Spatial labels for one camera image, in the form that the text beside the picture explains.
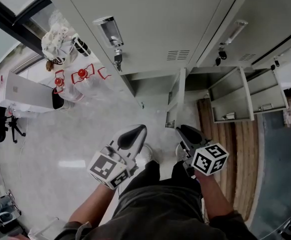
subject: tiled floor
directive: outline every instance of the tiled floor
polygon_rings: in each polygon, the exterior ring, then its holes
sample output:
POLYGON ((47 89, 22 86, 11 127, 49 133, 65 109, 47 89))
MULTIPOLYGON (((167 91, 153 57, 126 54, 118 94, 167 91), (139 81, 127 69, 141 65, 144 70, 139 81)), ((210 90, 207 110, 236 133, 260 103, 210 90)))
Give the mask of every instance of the tiled floor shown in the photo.
MULTIPOLYGON (((52 217, 66 221, 98 185, 84 165, 116 131, 128 125, 147 126, 146 142, 162 162, 161 179, 169 178, 179 139, 173 129, 165 128, 165 117, 164 109, 142 110, 137 104, 112 100, 92 107, 76 105, 67 112, 49 112, 29 119, 27 136, 18 136, 17 144, 8 132, 0 143, 0 168, 6 189, 11 189, 23 212, 20 221, 27 228, 43 227, 52 217), (77 167, 71 167, 74 161, 77 167)), ((185 105, 183 123, 197 127, 197 118, 196 105, 185 105)), ((25 130, 27 119, 19 121, 25 130)), ((144 163, 138 164, 141 171, 144 163)), ((103 222, 111 218, 117 203, 118 194, 103 222)))

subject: sneaker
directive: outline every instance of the sneaker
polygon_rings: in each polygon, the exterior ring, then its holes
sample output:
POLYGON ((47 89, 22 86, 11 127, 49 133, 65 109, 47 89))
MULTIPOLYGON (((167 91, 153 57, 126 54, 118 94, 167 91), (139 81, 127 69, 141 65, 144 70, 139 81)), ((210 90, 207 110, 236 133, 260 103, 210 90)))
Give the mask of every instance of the sneaker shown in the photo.
POLYGON ((187 160, 188 153, 184 151, 180 144, 175 148, 176 162, 187 160))
POLYGON ((150 161, 156 161, 158 164, 158 160, 154 158, 154 153, 152 151, 152 148, 148 144, 144 144, 141 152, 140 152, 142 158, 145 160, 145 163, 149 163, 150 161))

